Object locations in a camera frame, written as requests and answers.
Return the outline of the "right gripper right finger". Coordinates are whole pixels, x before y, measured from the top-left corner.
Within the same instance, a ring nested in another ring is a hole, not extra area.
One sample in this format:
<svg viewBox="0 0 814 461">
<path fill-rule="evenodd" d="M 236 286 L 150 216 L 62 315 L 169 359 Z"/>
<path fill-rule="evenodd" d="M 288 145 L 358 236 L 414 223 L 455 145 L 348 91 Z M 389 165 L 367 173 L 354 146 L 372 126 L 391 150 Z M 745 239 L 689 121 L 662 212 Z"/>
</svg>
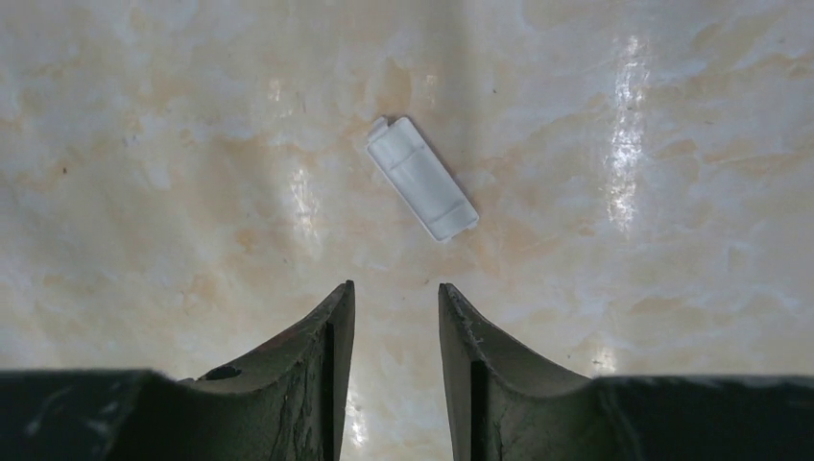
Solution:
<svg viewBox="0 0 814 461">
<path fill-rule="evenodd" d="M 457 460 L 809 460 L 809 376 L 587 377 L 439 288 Z"/>
</svg>

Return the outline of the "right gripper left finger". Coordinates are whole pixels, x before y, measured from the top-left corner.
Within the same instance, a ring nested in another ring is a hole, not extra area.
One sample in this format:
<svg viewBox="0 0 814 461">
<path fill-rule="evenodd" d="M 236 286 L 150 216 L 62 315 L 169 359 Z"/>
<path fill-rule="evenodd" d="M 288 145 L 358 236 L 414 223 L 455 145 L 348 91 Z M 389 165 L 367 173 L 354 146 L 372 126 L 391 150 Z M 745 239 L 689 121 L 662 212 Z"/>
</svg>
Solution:
<svg viewBox="0 0 814 461">
<path fill-rule="evenodd" d="M 203 376 L 5 370 L 5 460 L 336 460 L 354 340 L 352 281 Z"/>
</svg>

